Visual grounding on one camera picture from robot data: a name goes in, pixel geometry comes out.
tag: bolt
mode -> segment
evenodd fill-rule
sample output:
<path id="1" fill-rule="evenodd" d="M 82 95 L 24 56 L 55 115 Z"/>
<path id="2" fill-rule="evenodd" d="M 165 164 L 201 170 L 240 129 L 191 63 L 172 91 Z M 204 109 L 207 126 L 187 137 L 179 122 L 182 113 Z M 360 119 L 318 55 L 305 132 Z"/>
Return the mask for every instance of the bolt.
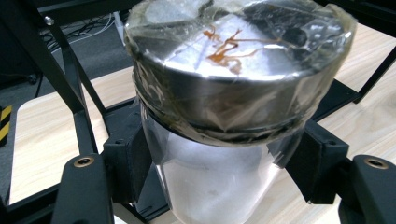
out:
<path id="1" fill-rule="evenodd" d="M 53 25 L 53 24 L 55 24 L 55 20 L 54 20 L 53 18 L 49 17 L 49 16 L 44 17 L 44 22 L 45 22 L 47 25 Z"/>

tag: hazard stripe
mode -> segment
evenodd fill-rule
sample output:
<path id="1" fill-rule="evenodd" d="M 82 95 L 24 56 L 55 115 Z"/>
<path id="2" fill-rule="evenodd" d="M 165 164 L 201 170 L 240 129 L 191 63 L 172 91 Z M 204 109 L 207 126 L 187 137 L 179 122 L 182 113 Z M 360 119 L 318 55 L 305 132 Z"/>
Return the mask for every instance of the hazard stripe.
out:
<path id="1" fill-rule="evenodd" d="M 9 121 L 11 119 L 12 106 L 9 105 L 1 111 L 0 116 L 0 147 L 7 143 L 7 135 L 9 132 Z"/>

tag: gray carpet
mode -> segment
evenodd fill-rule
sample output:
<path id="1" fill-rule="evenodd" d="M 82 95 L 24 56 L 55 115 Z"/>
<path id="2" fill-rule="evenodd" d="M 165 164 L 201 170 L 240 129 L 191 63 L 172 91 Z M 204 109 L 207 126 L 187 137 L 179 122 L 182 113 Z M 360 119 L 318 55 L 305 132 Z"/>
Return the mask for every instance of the gray carpet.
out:
<path id="1" fill-rule="evenodd" d="M 114 25 L 99 35 L 73 43 L 72 48 L 89 79 L 132 66 L 132 59 L 122 45 Z M 53 56 L 63 67 L 61 52 L 58 50 Z M 34 99 L 37 83 L 30 85 L 28 82 L 22 82 L 0 90 L 0 105 L 13 106 L 7 144 L 5 147 L 0 147 L 0 196 L 3 201 L 7 198 L 11 182 L 17 111 L 21 105 Z M 54 89 L 44 78 L 39 96 L 51 92 L 54 92 Z"/>

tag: wooden surface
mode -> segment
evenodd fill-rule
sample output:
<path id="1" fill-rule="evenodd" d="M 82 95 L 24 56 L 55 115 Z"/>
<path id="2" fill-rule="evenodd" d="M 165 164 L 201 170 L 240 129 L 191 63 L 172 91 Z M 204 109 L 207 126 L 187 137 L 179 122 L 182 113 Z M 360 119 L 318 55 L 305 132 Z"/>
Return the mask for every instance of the wooden surface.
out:
<path id="1" fill-rule="evenodd" d="M 360 25 L 355 42 L 337 79 L 358 91 L 382 60 L 396 46 L 396 39 Z M 93 81 L 105 105 L 134 95 L 132 69 Z M 396 163 L 396 65 L 358 105 L 349 104 L 320 122 L 350 144 L 348 157 L 370 154 Z M 98 112 L 88 100 L 97 145 L 107 135 Z M 72 115 L 56 93 L 26 103 L 18 113 L 11 202 L 59 182 L 64 163 L 78 154 Z M 310 205 L 285 171 L 277 177 L 253 223 L 339 223 L 339 199 L 335 205 Z M 178 224 L 165 213 L 152 224 Z"/>

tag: silver lid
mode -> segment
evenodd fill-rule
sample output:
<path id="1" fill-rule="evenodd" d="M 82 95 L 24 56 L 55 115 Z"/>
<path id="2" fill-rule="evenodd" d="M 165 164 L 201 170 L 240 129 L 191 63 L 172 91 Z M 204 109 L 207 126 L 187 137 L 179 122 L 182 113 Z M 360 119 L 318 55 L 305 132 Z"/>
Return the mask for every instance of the silver lid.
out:
<path id="1" fill-rule="evenodd" d="M 267 141 L 315 112 L 356 22 L 306 0 L 144 1 L 125 26 L 137 93 L 162 124 L 217 146 Z"/>

